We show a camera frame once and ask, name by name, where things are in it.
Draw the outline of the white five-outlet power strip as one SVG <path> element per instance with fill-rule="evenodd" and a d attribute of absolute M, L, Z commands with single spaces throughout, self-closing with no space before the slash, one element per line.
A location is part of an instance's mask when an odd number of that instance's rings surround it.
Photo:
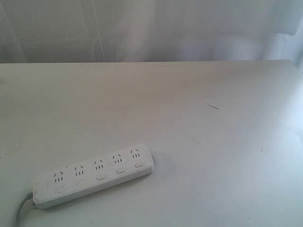
<path fill-rule="evenodd" d="M 149 149 L 135 145 L 41 173 L 34 178 L 33 202 L 36 208 L 47 209 L 149 175 L 153 170 Z"/>

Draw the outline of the white backdrop curtain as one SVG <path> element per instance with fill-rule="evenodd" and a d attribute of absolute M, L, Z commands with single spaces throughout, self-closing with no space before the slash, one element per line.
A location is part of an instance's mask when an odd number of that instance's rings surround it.
<path fill-rule="evenodd" d="M 3 0 L 0 61 L 290 60 L 300 0 Z"/>

